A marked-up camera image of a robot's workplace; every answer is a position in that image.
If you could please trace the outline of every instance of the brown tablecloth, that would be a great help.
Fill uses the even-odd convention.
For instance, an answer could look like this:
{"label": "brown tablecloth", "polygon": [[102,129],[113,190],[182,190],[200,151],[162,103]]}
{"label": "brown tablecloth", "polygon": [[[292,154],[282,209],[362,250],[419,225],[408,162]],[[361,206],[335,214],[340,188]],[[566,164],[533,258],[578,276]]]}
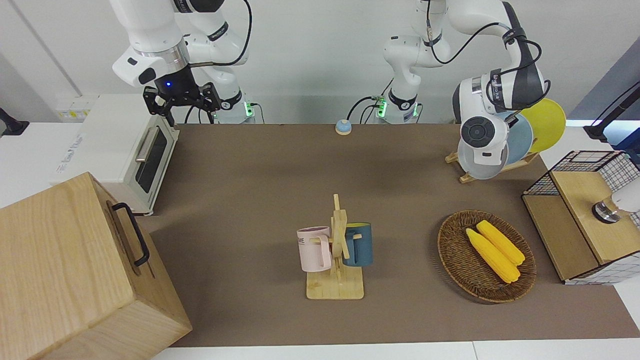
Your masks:
{"label": "brown tablecloth", "polygon": [[[307,345],[630,338],[639,331],[611,286],[565,286],[520,199],[539,159],[459,184],[444,157],[453,125],[181,126],[152,233],[193,332],[175,346]],[[333,193],[349,221],[372,223],[362,300],[307,300],[296,230],[330,225]],[[516,302],[479,304],[444,272],[436,238],[456,211],[480,209],[529,241],[538,265]]]}

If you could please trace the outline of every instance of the black cable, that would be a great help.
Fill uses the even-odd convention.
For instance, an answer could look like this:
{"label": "black cable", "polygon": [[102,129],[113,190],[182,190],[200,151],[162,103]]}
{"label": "black cable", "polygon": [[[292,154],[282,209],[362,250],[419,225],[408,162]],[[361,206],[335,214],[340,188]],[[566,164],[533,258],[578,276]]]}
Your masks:
{"label": "black cable", "polygon": [[[387,84],[387,85],[385,86],[385,89],[384,89],[384,90],[382,90],[382,92],[380,93],[380,96],[385,95],[385,91],[387,91],[387,89],[391,86],[391,83],[393,83],[393,82],[394,82],[394,78],[391,78],[391,80],[389,80],[389,84]],[[370,112],[369,112],[369,114],[367,115],[367,120],[365,120],[365,121],[364,121],[364,123],[365,123],[365,124],[367,123],[367,121],[369,121],[369,118],[371,117],[371,114],[373,114],[373,110],[374,110],[374,109],[371,109],[371,111],[370,111]]]}
{"label": "black cable", "polygon": [[236,64],[244,56],[244,53],[246,52],[246,48],[249,46],[249,39],[251,38],[251,27],[253,24],[253,14],[251,13],[251,5],[249,5],[249,1],[248,0],[243,0],[243,1],[246,4],[246,9],[249,13],[249,29],[246,32],[246,40],[244,41],[244,47],[242,48],[242,52],[234,61],[231,61],[228,63],[211,63],[210,65],[212,66],[231,66]]}
{"label": "black cable", "polygon": [[[427,26],[431,27],[431,22],[429,21],[429,10],[431,9],[431,1],[429,1],[429,3],[427,4]],[[442,61],[438,58],[438,56],[436,55],[436,51],[433,49],[433,39],[430,39],[431,42],[429,43],[429,47],[431,48],[431,52],[433,53],[433,57],[434,59],[441,63],[442,65],[447,65],[448,63],[452,62],[453,59],[455,59],[456,57],[458,57],[458,55],[460,55],[460,53],[462,53],[462,50],[465,49],[465,47],[467,47],[467,45],[469,45],[469,43],[471,42],[471,40],[474,39],[474,37],[478,36],[478,34],[480,34],[480,32],[482,32],[482,30],[486,29],[486,28],[490,28],[492,26],[496,26],[496,25],[500,25],[499,22],[491,22],[485,26],[483,26],[482,28],[479,28],[473,35],[471,35],[471,37],[469,39],[467,39],[467,42],[465,42],[464,45],[462,45],[462,47],[460,47],[460,50],[458,50],[458,52],[449,60],[447,61]]]}
{"label": "black cable", "polygon": [[362,99],[358,100],[352,107],[351,110],[349,110],[349,115],[347,115],[347,120],[349,120],[351,118],[351,113],[353,113],[353,110],[355,110],[356,106],[358,106],[361,102],[363,101],[367,101],[367,100],[375,100],[375,98],[373,96],[367,96],[367,97],[363,97]]}
{"label": "black cable", "polygon": [[424,105],[422,105],[421,102],[418,102],[418,105],[416,105],[416,107],[420,106],[420,112],[418,113],[418,119],[416,119],[415,123],[417,124],[418,121],[420,121],[420,115],[422,115],[422,111],[424,110]]}
{"label": "black cable", "polygon": [[[514,72],[514,71],[518,71],[521,69],[524,69],[528,66],[534,65],[536,63],[536,61],[538,61],[540,59],[540,57],[542,56],[542,47],[540,47],[540,45],[537,42],[528,40],[526,38],[520,39],[522,42],[525,42],[526,44],[531,44],[533,46],[535,46],[538,50],[538,55],[536,55],[536,57],[529,61],[528,63],[521,65],[519,67],[514,67],[513,69],[509,69],[509,70],[505,70],[505,71],[500,71],[496,76],[502,76],[504,74],[509,74],[510,72]],[[489,86],[491,85],[491,80],[487,81],[486,86],[484,88],[484,92],[486,94],[487,99],[489,100],[490,103],[492,103],[494,106],[502,108],[504,110],[509,110],[509,111],[518,111],[518,110],[522,110],[522,109],[526,109],[526,108],[530,108],[531,106],[534,106],[535,104],[539,103],[542,99],[545,98],[545,96],[547,96],[547,94],[549,93],[549,90],[551,90],[551,80],[545,80],[544,84],[547,85],[547,89],[542,93],[542,95],[537,98],[536,100],[532,101],[531,103],[527,104],[526,106],[524,106],[523,108],[507,108],[505,106],[499,105],[497,104],[494,100],[493,97],[491,96],[491,94],[489,93]]]}
{"label": "black cable", "polygon": [[187,120],[189,119],[189,115],[191,115],[191,110],[193,110],[193,108],[195,107],[195,105],[191,105],[191,107],[189,108],[189,111],[187,111],[187,116],[184,117],[184,123],[187,123]]}
{"label": "black cable", "polygon": [[257,102],[252,102],[251,103],[252,106],[257,106],[260,108],[260,116],[262,117],[262,123],[266,124],[266,122],[264,121],[264,110],[262,109],[262,105],[258,104]]}
{"label": "black cable", "polygon": [[364,110],[362,110],[362,114],[360,114],[360,122],[359,122],[359,124],[362,124],[362,119],[364,118],[364,113],[366,113],[366,112],[367,112],[367,109],[368,109],[368,108],[371,108],[371,111],[373,111],[373,110],[374,110],[374,108],[377,108],[377,107],[378,107],[378,105],[377,105],[377,104],[375,104],[375,105],[369,105],[369,106],[367,106],[366,108],[364,108]]}
{"label": "black cable", "polygon": [[623,92],[622,94],[620,94],[620,96],[618,96],[615,100],[613,100],[609,106],[607,106],[606,109],[602,110],[602,112],[600,113],[600,115],[598,115],[593,122],[591,123],[591,126],[593,126],[593,124],[596,123],[596,121],[598,121],[598,119],[604,115],[605,112],[607,112],[607,110],[609,110],[609,108],[611,108],[611,106],[613,106],[616,102],[618,102],[618,100],[620,100],[621,97],[623,97],[624,95],[626,95],[628,92],[631,91],[631,89],[635,88],[638,84],[640,84],[640,81],[636,82],[635,84],[631,85],[630,88],[628,88],[625,92]]}

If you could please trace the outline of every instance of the wooden cabinet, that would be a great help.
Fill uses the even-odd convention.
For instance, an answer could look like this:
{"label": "wooden cabinet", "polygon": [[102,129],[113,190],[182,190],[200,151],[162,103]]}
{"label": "wooden cabinet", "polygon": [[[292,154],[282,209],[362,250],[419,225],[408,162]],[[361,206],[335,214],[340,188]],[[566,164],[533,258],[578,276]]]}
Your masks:
{"label": "wooden cabinet", "polygon": [[552,171],[548,176],[558,195],[522,198],[560,280],[615,283],[640,274],[640,230],[632,219],[605,224],[591,212],[593,204],[611,195],[602,175]]}
{"label": "wooden cabinet", "polygon": [[191,330],[115,204],[85,173],[0,209],[0,359],[150,359]]}

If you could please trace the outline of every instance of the woven basket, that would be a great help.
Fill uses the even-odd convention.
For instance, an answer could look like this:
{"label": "woven basket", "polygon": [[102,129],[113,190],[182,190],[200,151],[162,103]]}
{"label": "woven basket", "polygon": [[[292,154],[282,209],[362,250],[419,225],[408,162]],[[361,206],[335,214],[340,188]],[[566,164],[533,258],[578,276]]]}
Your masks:
{"label": "woven basket", "polygon": [[[465,229],[487,220],[509,238],[525,256],[518,266],[520,278],[506,284],[471,246]],[[488,302],[510,302],[526,295],[536,281],[536,260],[527,241],[503,219],[484,211],[466,210],[451,215],[438,232],[438,252],[445,270],[461,288]]]}

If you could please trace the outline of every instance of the yellow corn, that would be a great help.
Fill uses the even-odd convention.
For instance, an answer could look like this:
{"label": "yellow corn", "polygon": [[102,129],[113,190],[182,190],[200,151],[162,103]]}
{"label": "yellow corn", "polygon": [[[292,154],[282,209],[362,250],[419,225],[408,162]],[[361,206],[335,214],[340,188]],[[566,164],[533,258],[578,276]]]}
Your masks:
{"label": "yellow corn", "polygon": [[467,236],[471,241],[471,245],[478,251],[484,261],[498,276],[507,284],[518,280],[520,271],[507,259],[493,244],[484,236],[477,232],[467,229]]}
{"label": "yellow corn", "polygon": [[486,220],[480,221],[476,225],[478,231],[489,240],[495,247],[503,253],[507,259],[509,259],[514,265],[521,265],[524,261],[524,254],[522,251],[513,245],[511,240],[509,240],[504,234],[500,232],[500,230],[496,229],[490,222]]}

